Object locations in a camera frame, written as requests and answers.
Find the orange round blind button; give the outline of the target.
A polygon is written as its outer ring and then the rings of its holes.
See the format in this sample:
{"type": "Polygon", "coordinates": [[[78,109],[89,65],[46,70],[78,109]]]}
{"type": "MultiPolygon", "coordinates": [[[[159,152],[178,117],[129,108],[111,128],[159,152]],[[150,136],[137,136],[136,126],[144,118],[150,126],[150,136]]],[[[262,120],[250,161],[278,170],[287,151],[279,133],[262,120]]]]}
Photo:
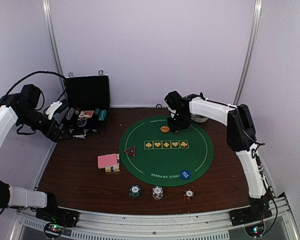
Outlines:
{"type": "Polygon", "coordinates": [[[160,131],[163,133],[168,133],[170,131],[170,128],[168,126],[162,126],[160,128],[160,131]]]}

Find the blue round blind button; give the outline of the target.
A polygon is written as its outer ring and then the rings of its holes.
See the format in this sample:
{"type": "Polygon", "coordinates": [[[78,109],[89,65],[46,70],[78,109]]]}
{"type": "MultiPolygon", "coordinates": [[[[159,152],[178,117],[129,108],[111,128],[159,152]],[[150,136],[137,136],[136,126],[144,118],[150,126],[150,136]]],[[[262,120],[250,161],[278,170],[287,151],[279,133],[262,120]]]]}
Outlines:
{"type": "Polygon", "coordinates": [[[180,178],[183,180],[189,180],[192,176],[191,172],[189,170],[182,170],[180,173],[180,178]]]}

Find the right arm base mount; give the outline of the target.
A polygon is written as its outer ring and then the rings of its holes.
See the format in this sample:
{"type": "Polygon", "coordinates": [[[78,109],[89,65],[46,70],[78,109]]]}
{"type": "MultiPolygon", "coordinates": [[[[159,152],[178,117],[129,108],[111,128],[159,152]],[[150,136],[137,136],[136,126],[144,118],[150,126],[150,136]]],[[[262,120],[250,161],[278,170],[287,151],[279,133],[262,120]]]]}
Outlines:
{"type": "Polygon", "coordinates": [[[257,209],[256,206],[234,209],[229,212],[229,218],[232,226],[239,226],[261,221],[271,217],[272,211],[268,208],[257,209]]]}

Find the red black triangular button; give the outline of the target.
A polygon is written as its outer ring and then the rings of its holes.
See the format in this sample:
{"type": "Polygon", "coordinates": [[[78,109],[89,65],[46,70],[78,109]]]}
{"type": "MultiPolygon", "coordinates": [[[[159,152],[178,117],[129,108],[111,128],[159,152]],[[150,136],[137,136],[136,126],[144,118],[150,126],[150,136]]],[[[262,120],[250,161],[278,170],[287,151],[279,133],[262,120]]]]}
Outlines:
{"type": "Polygon", "coordinates": [[[136,147],[132,146],[123,151],[126,155],[135,157],[136,156],[136,147]]]}

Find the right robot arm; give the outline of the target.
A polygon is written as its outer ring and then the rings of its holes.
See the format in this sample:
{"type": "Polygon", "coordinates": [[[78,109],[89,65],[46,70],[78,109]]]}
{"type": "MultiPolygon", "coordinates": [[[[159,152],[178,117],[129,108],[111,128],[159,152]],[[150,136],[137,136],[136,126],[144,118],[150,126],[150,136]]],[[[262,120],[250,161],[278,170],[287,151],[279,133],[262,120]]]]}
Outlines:
{"type": "Polygon", "coordinates": [[[198,115],[226,126],[226,143],[235,152],[243,167],[248,183],[250,205],[246,210],[249,220],[258,220],[265,212],[269,200],[263,164],[258,148],[256,129],[245,104],[233,105],[210,100],[202,93],[181,96],[177,91],[169,92],[164,98],[170,117],[167,118],[171,132],[187,129],[192,116],[198,115]]]}

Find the brown red chip stack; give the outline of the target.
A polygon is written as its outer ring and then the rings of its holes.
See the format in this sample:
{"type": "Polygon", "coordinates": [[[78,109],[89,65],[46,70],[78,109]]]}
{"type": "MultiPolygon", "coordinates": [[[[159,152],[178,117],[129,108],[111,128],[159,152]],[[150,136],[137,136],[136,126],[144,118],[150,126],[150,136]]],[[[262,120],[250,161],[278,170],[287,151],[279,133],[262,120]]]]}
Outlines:
{"type": "Polygon", "coordinates": [[[183,192],[183,199],[185,201],[190,201],[195,196],[195,192],[192,189],[187,189],[183,192]]]}

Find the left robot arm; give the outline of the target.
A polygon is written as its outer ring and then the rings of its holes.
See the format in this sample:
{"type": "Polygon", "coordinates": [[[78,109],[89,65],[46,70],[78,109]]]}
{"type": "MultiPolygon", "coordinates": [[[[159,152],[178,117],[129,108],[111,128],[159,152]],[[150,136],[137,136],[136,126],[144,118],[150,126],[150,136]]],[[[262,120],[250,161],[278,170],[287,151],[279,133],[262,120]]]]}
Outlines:
{"type": "Polygon", "coordinates": [[[69,102],[65,98],[39,106],[42,91],[26,84],[19,93],[0,98],[0,209],[40,208],[51,222],[62,218],[51,193],[34,190],[29,179],[22,179],[25,164],[31,158],[44,159],[48,141],[58,143],[73,138],[68,127],[56,117],[65,113],[69,102]]]}

